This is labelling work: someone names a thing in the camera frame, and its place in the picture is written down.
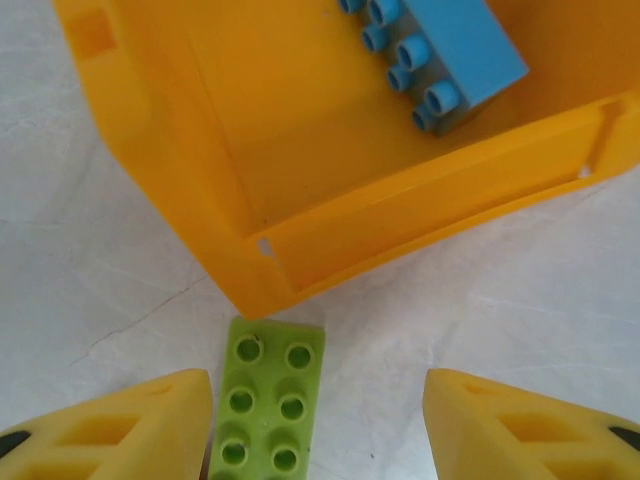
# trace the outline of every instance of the white table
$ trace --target white table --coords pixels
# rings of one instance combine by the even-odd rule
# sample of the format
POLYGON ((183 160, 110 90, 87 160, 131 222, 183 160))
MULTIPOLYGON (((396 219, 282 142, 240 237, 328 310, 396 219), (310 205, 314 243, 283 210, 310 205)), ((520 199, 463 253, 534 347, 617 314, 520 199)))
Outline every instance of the white table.
MULTIPOLYGON (((435 479, 449 367, 640 421, 640 170, 274 317, 328 334, 309 479, 435 479)), ((0 429, 178 369, 236 309, 105 149, 49 2, 0 5, 0 429)))

